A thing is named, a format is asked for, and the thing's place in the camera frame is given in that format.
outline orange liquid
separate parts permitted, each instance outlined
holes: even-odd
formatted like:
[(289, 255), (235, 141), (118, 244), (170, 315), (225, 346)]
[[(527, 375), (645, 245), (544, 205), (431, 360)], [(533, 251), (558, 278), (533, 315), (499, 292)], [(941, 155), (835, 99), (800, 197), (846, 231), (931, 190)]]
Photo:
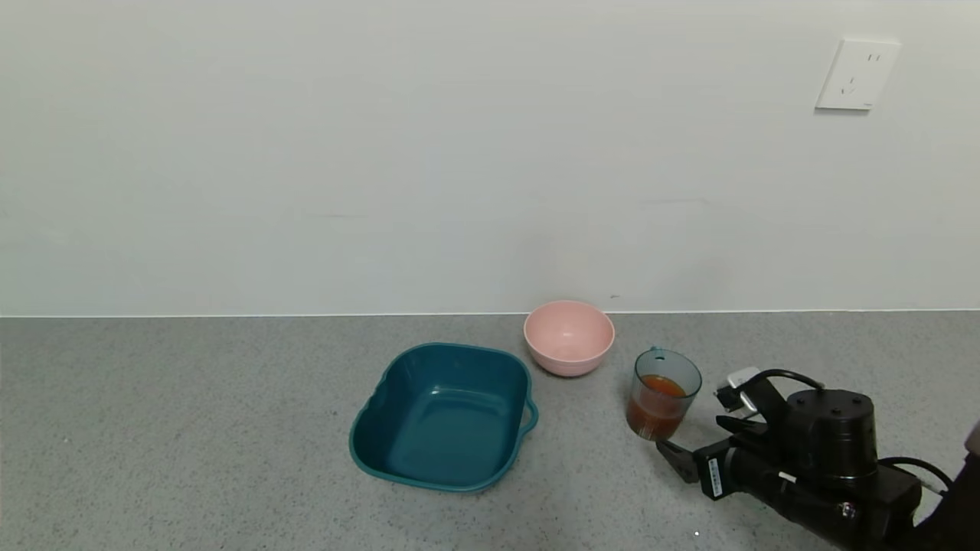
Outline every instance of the orange liquid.
[(626, 422), (633, 432), (648, 440), (667, 440), (684, 419), (684, 403), (676, 398), (686, 396), (687, 392), (665, 376), (640, 378), (645, 387), (639, 395), (630, 397)]

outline speckled countertop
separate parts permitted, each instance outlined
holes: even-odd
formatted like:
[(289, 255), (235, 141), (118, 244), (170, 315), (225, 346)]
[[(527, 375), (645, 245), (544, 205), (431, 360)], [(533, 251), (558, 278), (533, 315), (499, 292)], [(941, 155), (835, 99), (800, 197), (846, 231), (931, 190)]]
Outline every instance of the speckled countertop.
[[(652, 344), (708, 388), (756, 365), (870, 394), (880, 453), (950, 474), (980, 418), (980, 313), (613, 321), (606, 362), (564, 380), (532, 367), (515, 316), (0, 320), (0, 549), (831, 549), (746, 495), (712, 503), (630, 432), (624, 388)], [(540, 422), (481, 494), (378, 480), (348, 454), (388, 362), (427, 341), (531, 368)], [(704, 392), (675, 441), (722, 438), (718, 413)]]

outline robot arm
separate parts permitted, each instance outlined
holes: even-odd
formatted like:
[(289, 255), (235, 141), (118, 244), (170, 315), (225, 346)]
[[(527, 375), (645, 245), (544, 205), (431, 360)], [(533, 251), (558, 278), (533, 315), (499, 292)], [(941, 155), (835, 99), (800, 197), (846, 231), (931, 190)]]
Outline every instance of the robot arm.
[(850, 550), (976, 551), (980, 511), (980, 424), (967, 440), (963, 472), (932, 516), (920, 526), (912, 517), (922, 482), (879, 463), (870, 398), (848, 390), (813, 386), (783, 399), (763, 372), (718, 391), (729, 411), (744, 404), (765, 424), (719, 416), (732, 433), (710, 446), (687, 451), (658, 442), (661, 454), (687, 482), (700, 482), (712, 500), (744, 491), (786, 519)]

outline white label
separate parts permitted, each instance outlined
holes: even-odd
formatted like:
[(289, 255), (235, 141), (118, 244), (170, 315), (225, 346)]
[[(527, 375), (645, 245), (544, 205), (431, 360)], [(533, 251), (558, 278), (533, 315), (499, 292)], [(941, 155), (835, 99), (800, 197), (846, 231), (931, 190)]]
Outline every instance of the white label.
[(711, 458), (708, 461), (708, 471), (711, 473), (711, 492), (714, 497), (721, 495), (721, 473), (718, 471), (718, 459)]

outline pink bowl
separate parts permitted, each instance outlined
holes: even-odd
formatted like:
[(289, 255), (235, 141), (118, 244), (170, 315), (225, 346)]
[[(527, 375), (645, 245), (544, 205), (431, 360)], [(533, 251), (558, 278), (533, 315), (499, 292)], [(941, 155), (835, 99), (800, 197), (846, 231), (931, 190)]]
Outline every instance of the pink bowl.
[(557, 376), (585, 375), (613, 346), (615, 328), (596, 307), (574, 300), (539, 306), (524, 321), (524, 339), (539, 366)]

